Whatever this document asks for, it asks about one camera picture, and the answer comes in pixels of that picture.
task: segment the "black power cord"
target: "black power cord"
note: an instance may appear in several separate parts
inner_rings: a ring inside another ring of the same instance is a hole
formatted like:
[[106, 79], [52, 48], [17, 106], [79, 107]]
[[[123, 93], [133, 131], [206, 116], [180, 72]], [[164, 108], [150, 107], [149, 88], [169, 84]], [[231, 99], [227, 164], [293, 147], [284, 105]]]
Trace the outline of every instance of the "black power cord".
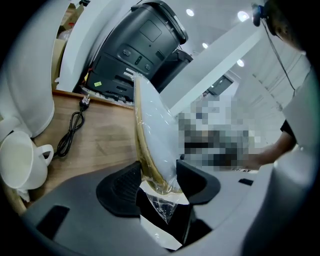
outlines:
[[68, 152], [71, 148], [71, 144], [72, 144], [72, 140], [74, 138], [75, 132], [77, 130], [79, 130], [85, 123], [85, 117], [83, 115], [83, 112], [89, 108], [89, 104], [90, 104], [89, 96], [85, 96], [79, 102], [80, 111], [74, 112], [72, 114], [71, 119], [70, 119], [69, 130], [66, 133], [66, 135], [64, 135], [63, 138], [60, 140], [60, 142], [56, 148], [56, 152], [53, 155], [54, 157], [58, 156], [58, 157], [63, 158], [68, 154]]
[[283, 71], [284, 71], [284, 73], [285, 73], [285, 75], [286, 75], [286, 78], [288, 78], [288, 81], [289, 81], [289, 83], [290, 83], [290, 86], [291, 86], [292, 89], [293, 89], [293, 96], [295, 96], [296, 89], [293, 87], [293, 85], [292, 85], [292, 83], [291, 83], [291, 81], [290, 81], [290, 79], [289, 79], [289, 76], [288, 76], [288, 74], [287, 74], [287, 71], [286, 71], [286, 69], [285, 69], [285, 67], [284, 67], [284, 65], [283, 65], [283, 63], [282, 63], [282, 61], [281, 61], [281, 58], [280, 58], [280, 56], [279, 56], [279, 54], [278, 54], [278, 52], [277, 52], [277, 49], [276, 49], [274, 43], [272, 42], [272, 40], [271, 40], [271, 38], [270, 38], [270, 35], [269, 35], [269, 32], [268, 32], [268, 30], [267, 30], [267, 27], [266, 27], [266, 24], [265, 24], [265, 21], [264, 21], [264, 20], [262, 20], [262, 24], [263, 24], [264, 29], [265, 29], [265, 31], [266, 31], [266, 35], [268, 36], [268, 39], [269, 39], [271, 48], [272, 48], [272, 50], [273, 50], [276, 58], [278, 59], [278, 61], [279, 61], [279, 63], [280, 63], [280, 66], [282, 67], [282, 69], [283, 69]]

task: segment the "green sticky note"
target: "green sticky note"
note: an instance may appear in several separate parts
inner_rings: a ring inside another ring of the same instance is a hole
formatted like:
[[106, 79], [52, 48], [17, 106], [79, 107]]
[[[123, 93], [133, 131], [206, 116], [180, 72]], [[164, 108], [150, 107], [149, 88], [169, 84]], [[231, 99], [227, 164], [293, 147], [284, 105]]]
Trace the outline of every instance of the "green sticky note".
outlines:
[[95, 83], [94, 83], [94, 86], [95, 86], [95, 87], [97, 87], [97, 86], [101, 86], [101, 85], [102, 85], [102, 83], [101, 83], [100, 81], [99, 81], [99, 82], [95, 82]]

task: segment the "black sleeve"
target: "black sleeve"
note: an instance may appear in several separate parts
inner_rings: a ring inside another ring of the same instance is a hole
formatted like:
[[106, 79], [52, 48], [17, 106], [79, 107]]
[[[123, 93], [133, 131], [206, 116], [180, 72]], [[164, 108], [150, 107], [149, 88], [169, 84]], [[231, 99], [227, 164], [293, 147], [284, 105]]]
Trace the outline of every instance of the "black sleeve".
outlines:
[[290, 125], [288, 124], [287, 120], [284, 121], [283, 125], [280, 128], [281, 132], [286, 132], [289, 134], [292, 138], [296, 139], [294, 132], [291, 130]]

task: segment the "pixelated area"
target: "pixelated area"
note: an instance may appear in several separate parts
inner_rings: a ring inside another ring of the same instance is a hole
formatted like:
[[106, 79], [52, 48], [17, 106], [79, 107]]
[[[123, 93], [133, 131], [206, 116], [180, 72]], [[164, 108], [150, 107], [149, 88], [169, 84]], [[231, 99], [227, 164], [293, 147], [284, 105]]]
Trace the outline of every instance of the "pixelated area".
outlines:
[[259, 150], [255, 121], [235, 99], [210, 97], [194, 101], [178, 115], [179, 149], [184, 160], [209, 171], [241, 168]]

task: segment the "cardboard box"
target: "cardboard box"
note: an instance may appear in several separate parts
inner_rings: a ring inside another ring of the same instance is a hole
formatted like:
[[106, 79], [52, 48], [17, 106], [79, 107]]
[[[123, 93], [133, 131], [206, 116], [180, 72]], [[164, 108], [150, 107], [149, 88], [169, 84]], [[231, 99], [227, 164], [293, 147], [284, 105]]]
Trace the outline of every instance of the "cardboard box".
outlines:
[[83, 11], [84, 6], [82, 4], [76, 8], [73, 3], [70, 3], [60, 23], [59, 33], [73, 28]]
[[52, 60], [51, 60], [51, 87], [57, 88], [57, 82], [55, 80], [60, 76], [60, 68], [67, 41], [56, 39], [54, 41]]

